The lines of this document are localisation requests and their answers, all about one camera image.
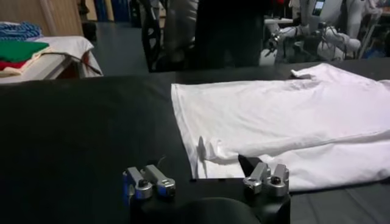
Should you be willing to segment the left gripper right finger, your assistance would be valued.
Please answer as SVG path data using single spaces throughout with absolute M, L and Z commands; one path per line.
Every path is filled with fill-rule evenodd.
M 272 197 L 289 194 L 289 169 L 284 164 L 277 164 L 272 173 L 268 164 L 259 158 L 238 155 L 238 161 L 245 174 L 244 186 L 251 193 L 265 192 Z

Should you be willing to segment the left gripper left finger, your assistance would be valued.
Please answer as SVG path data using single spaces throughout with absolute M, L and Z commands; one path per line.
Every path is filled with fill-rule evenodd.
M 127 201 L 148 200 L 154 194 L 164 198 L 176 195 L 175 180 L 167 177 L 153 164 L 145 166 L 141 171 L 136 167 L 128 167 L 122 176 Z

